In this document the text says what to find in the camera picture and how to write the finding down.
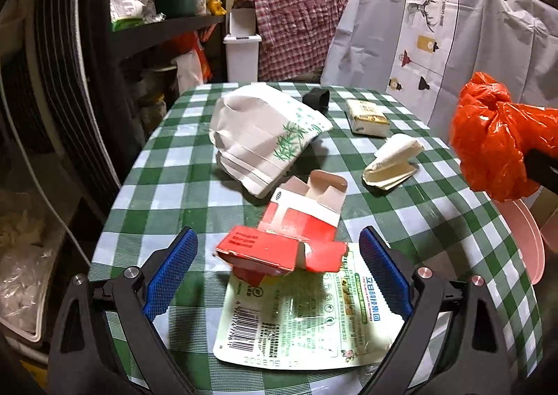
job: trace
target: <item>black metal shelf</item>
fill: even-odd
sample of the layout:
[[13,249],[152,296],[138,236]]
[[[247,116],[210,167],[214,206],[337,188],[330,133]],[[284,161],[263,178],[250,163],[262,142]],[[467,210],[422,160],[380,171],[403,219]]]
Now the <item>black metal shelf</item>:
[[162,42],[213,24],[225,22],[224,16],[178,17],[163,22],[126,28],[111,35],[114,57],[120,61]]

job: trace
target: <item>table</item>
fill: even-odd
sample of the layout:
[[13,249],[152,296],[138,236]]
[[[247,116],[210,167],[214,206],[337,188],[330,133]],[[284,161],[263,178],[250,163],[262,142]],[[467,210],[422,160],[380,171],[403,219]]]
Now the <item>table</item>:
[[[316,86],[269,85],[295,98]],[[89,277],[101,280],[132,264],[141,266],[189,225],[197,232],[199,252],[168,311],[154,325],[200,393],[358,393],[370,377],[367,368],[273,372],[221,362],[211,352],[229,279],[228,265],[214,257],[213,250],[234,225],[257,226],[267,204],[266,199],[242,191],[240,183],[216,166],[216,150],[208,137],[217,99],[238,86],[203,85],[178,99],[122,186]],[[338,241],[356,242],[362,228],[372,225],[415,264],[425,264],[451,279],[484,277],[503,324],[512,374],[528,375],[542,358],[541,320],[517,246],[492,202],[484,193],[468,189],[453,152],[394,98],[362,89],[330,90],[328,117],[334,129],[312,142],[290,173],[305,180],[312,169],[321,168],[347,179]],[[373,161],[383,140],[351,133],[344,113],[347,98],[378,104],[392,131],[416,137],[425,147],[414,161],[419,169],[415,175],[387,194],[370,191],[361,181],[362,170]],[[142,382],[117,316],[110,314],[109,322],[128,375]],[[443,325],[433,334],[423,358],[422,379],[442,344],[440,329]]]

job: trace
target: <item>blue gripper pad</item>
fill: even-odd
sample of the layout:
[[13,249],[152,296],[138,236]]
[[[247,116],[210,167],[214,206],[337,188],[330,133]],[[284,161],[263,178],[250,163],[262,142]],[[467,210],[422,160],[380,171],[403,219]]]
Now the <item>blue gripper pad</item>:
[[390,310],[406,321],[413,311],[411,291],[403,274],[397,269],[378,238],[367,228],[358,238],[361,255],[376,280]]
[[186,271],[190,269],[197,254],[197,235],[191,229],[182,236],[147,286],[146,303],[143,312],[150,321],[165,313],[182,283]]

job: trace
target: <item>white paper bag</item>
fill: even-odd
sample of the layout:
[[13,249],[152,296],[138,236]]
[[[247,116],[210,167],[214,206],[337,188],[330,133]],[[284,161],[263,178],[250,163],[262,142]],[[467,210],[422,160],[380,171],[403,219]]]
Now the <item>white paper bag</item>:
[[217,164],[263,197],[306,145],[333,126],[321,113],[266,84],[227,93],[217,103],[209,139]]
[[177,66],[176,80],[178,92],[182,96],[185,91],[196,88],[204,83],[202,64],[196,51],[189,51],[172,59],[172,64]]

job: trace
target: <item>orange bag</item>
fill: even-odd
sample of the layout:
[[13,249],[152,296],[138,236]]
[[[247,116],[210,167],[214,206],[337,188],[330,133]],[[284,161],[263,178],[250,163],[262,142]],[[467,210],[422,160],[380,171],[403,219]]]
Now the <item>orange bag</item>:
[[527,178],[523,155],[536,148],[558,157],[558,109],[512,104],[508,89],[475,73],[459,95],[451,145],[474,191],[493,200],[517,200],[537,191]]
[[205,51],[197,32],[186,32],[182,35],[175,36],[174,38],[162,43],[161,47],[163,48],[163,52],[166,57],[170,59],[191,50],[196,51],[197,57],[200,59],[200,64],[202,65],[204,82],[208,82],[213,77],[208,59],[205,56]]

